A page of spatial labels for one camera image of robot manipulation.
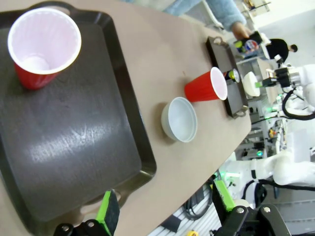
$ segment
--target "yellow object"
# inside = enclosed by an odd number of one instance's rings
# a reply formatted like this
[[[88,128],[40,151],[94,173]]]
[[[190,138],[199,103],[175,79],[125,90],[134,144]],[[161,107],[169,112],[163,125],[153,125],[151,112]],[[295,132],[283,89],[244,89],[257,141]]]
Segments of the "yellow object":
[[[189,231],[187,236],[199,236],[199,234],[196,231]]]

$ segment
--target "table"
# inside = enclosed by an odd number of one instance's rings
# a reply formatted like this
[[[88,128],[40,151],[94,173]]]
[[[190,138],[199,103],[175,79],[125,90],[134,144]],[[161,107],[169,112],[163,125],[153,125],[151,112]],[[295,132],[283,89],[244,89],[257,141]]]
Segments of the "table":
[[[184,96],[184,84],[211,69],[205,42],[214,31],[148,8],[110,0],[67,0],[77,8],[112,16],[143,121],[157,162],[156,176],[121,209],[115,236],[144,236],[178,209],[229,157],[251,129],[250,117],[230,118],[222,101],[194,103],[195,139],[174,142],[164,134],[163,107]],[[37,0],[5,0],[0,11]],[[29,235],[0,181],[1,235]]]

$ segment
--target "small dark tray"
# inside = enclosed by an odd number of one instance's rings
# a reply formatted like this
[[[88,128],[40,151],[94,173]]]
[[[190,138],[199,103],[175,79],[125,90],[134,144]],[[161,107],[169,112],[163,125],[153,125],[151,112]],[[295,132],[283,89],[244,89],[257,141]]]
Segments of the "small dark tray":
[[[82,35],[79,57],[54,81],[25,90],[7,35],[24,12],[58,6]],[[113,19],[43,2],[0,13],[0,170],[25,225],[48,222],[114,188],[122,205],[154,176],[156,162]]]
[[[222,72],[232,69],[238,71],[230,46],[225,42],[221,42],[218,45],[214,43],[214,39],[208,37],[206,42],[212,65],[218,67]],[[229,116],[237,118],[245,115],[245,111],[248,109],[248,101],[242,80],[239,83],[228,83],[227,99],[224,101],[224,104]]]

